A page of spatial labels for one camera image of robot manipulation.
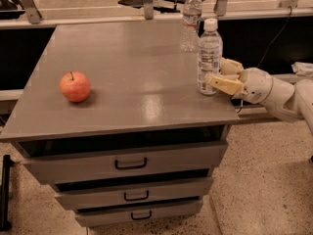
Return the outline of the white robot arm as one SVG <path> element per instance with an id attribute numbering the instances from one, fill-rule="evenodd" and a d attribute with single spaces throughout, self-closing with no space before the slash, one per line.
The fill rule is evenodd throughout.
<path id="1" fill-rule="evenodd" d="M 221 73 L 205 76 L 208 84 L 253 105 L 262 105 L 275 118 L 286 122 L 304 119 L 313 133 L 313 81 L 295 84 L 281 80 L 259 68 L 244 69 L 239 62 L 222 59 Z"/>

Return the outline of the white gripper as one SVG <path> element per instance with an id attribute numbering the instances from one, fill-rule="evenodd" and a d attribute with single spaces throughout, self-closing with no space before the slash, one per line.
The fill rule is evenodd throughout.
<path id="1" fill-rule="evenodd" d="M 244 70 L 240 62 L 231 59 L 221 60 L 221 73 L 207 74 L 205 80 L 210 86 L 252 104 L 263 104 L 273 86 L 273 77 L 268 72 L 258 68 Z"/>

